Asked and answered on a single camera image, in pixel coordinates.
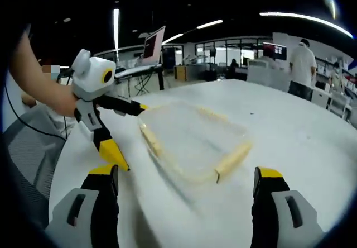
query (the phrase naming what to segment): white round table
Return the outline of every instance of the white round table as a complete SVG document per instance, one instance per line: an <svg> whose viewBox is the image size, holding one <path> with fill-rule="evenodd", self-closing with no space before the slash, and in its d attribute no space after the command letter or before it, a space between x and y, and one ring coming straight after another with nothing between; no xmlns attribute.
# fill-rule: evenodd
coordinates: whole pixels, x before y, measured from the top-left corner
<svg viewBox="0 0 357 248"><path fill-rule="evenodd" d="M103 122L131 167L119 171L121 247L250 247L256 166L280 171L290 189L317 210L324 231L348 206L357 183L357 130L311 102L239 80L188 85L135 100L149 107L174 101L206 107L245 126L254 146L219 189L187 204L158 174L137 118L101 109ZM50 220L56 204L102 164L93 143L76 126L52 180Z"/></svg>

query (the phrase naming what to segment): transparent plastic container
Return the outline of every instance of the transparent plastic container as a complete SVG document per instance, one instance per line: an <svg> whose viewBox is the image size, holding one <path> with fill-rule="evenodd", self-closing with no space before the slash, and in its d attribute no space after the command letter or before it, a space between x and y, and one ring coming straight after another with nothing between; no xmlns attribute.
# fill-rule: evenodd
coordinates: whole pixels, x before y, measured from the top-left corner
<svg viewBox="0 0 357 248"><path fill-rule="evenodd" d="M167 181L190 198L219 184L252 147L244 127L182 102L142 112L139 126Z"/></svg>

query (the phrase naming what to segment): robot eye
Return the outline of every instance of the robot eye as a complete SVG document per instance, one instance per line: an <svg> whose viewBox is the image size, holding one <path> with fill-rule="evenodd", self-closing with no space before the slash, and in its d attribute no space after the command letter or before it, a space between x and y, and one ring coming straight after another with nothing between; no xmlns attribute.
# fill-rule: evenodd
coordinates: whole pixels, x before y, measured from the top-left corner
<svg viewBox="0 0 357 248"><path fill-rule="evenodd" d="M111 79L112 75L113 75L113 71L111 68L105 70L102 75L102 83L107 83Z"/></svg>

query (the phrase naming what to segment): black ceiling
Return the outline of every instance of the black ceiling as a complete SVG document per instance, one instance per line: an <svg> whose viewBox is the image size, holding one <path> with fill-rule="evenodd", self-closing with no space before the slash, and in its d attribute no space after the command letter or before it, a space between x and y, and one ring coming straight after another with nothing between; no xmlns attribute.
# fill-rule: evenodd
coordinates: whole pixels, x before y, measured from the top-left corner
<svg viewBox="0 0 357 248"><path fill-rule="evenodd" d="M113 49L113 9L118 7L119 46L143 44L140 33L166 25L165 39L190 31L173 43L287 32L324 42L354 57L354 40L332 28L296 18L259 16L264 11L301 13L331 21L357 35L353 0L335 1L340 9L336 20L324 0L36 0L31 11L31 42L38 58L60 65L71 64L81 48L92 54ZM71 21L64 23L68 17ZM218 19L224 22L195 30Z"/></svg>

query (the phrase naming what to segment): monitor screen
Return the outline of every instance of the monitor screen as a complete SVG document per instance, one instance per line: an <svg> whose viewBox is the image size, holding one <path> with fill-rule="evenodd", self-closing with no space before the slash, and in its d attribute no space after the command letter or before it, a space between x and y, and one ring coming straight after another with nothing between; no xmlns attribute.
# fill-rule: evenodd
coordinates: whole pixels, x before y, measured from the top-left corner
<svg viewBox="0 0 357 248"><path fill-rule="evenodd" d="M145 39L141 65L157 65L160 60L161 45L165 27L161 27Z"/></svg>
<svg viewBox="0 0 357 248"><path fill-rule="evenodd" d="M274 59L286 60L286 46L264 42L263 52L268 49L273 53Z"/></svg>

